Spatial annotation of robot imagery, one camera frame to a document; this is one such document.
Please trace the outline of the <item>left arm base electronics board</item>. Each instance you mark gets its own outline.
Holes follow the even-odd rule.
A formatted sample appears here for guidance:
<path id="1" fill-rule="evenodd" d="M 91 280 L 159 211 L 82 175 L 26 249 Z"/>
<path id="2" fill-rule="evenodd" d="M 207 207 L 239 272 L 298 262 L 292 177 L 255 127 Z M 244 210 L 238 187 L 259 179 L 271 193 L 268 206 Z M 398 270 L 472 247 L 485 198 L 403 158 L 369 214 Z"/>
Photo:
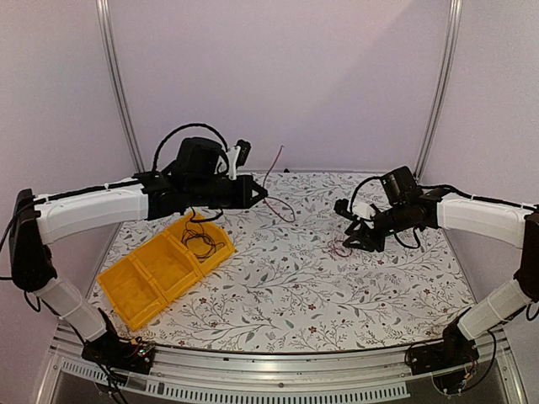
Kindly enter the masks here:
<path id="1" fill-rule="evenodd" d="M 82 358 L 105 368 L 121 369 L 148 375 L 155 357 L 155 343 L 134 339 L 123 339 L 106 332 L 83 346 Z"/>

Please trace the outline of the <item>right arm base electronics board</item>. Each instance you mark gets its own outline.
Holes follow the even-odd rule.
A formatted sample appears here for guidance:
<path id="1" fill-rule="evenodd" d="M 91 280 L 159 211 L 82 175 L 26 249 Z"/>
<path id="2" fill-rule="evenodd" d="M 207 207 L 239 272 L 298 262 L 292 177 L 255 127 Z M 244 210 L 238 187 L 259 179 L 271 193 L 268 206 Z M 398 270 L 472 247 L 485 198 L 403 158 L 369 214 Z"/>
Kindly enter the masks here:
<path id="1" fill-rule="evenodd" d="M 443 340 L 437 343 L 413 343 L 404 354 L 404 363 L 412 375 L 431 374 L 435 389 L 444 396 L 459 396 L 479 386 L 494 367 L 498 344 L 490 333 L 493 351 L 481 375 L 479 352 L 473 341 Z"/>

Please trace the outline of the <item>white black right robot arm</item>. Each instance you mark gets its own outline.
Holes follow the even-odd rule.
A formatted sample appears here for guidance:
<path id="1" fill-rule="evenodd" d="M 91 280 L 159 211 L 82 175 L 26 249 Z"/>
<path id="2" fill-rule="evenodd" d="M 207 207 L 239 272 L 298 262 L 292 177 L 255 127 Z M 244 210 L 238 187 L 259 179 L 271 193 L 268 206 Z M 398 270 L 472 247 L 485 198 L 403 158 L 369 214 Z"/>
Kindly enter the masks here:
<path id="1" fill-rule="evenodd" d="M 389 207 L 360 202 L 359 192 L 339 199 L 334 211 L 350 221 L 344 246 L 369 253 L 383 252 L 385 241 L 406 230 L 456 230 L 507 243 L 520 250 L 513 278 L 457 317 L 442 333 L 435 359 L 454 366 L 467 355 L 476 338 L 538 301 L 538 208 L 467 194 L 452 185 L 421 185 L 410 169 L 399 167 L 375 178 Z"/>

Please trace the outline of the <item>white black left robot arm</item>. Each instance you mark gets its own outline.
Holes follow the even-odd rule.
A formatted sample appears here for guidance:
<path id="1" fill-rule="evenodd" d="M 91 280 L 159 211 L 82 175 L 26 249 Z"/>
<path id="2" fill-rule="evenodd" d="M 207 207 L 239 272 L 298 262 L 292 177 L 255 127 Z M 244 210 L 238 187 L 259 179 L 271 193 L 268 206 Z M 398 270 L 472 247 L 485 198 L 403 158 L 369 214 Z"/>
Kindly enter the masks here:
<path id="1" fill-rule="evenodd" d="M 49 246 L 62 238 L 125 221 L 153 221 L 188 208 L 249 209 L 267 197 L 253 176 L 237 174 L 250 152 L 246 141 L 233 147 L 201 138 L 182 141 L 176 158 L 163 170 L 153 168 L 116 183 L 62 194 L 19 192 L 2 242 L 8 245 L 12 281 L 67 321 L 107 365 L 125 358 L 106 316 L 59 279 Z"/>

